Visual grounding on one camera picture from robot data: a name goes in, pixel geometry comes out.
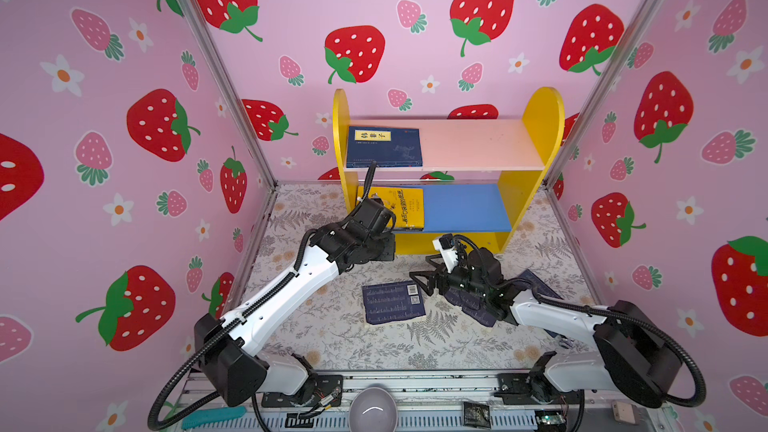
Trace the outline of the yellow cartoon cover book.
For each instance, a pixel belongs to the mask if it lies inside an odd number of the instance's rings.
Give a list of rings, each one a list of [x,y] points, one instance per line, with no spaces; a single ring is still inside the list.
[[[426,225],[424,191],[420,188],[372,187],[368,199],[376,205],[362,206],[363,221],[381,231],[423,230]]]

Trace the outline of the navy blue book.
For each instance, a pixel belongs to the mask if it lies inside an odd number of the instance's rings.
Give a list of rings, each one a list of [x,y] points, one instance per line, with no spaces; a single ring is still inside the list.
[[[422,167],[420,132],[414,128],[352,126],[349,129],[347,168]]]

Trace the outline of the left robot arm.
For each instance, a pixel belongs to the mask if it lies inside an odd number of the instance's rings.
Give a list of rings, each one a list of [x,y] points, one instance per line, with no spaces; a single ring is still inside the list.
[[[316,389],[309,363],[280,359],[263,347],[276,329],[317,290],[356,265],[391,261],[395,255],[395,214],[363,195],[338,222],[307,230],[295,262],[248,300],[221,318],[205,315],[195,324],[195,351],[173,374],[152,404],[147,426],[161,431],[216,398],[236,407],[260,393],[278,393],[305,403]],[[190,406],[162,418],[173,389],[193,368],[214,390]]]

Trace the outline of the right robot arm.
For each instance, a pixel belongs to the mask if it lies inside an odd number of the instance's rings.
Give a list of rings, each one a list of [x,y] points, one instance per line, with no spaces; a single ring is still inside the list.
[[[666,403],[695,408],[707,397],[692,356],[633,303],[598,307],[542,294],[525,277],[506,279],[485,248],[430,255],[429,269],[410,278],[428,296],[455,294],[470,311],[498,322],[528,326],[591,346],[591,351],[548,352],[518,379],[504,399],[547,404],[569,393],[613,391],[646,407]]]

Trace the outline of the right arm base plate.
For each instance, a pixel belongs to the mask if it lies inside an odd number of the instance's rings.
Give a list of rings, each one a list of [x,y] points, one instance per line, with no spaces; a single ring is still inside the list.
[[[554,388],[543,375],[502,373],[497,376],[498,387],[493,396],[505,405],[545,406],[578,405],[580,393],[562,392]]]

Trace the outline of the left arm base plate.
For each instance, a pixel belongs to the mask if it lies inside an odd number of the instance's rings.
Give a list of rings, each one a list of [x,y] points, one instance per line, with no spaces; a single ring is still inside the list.
[[[315,374],[293,395],[264,393],[260,405],[264,408],[312,408],[319,403],[340,406],[343,375]]]

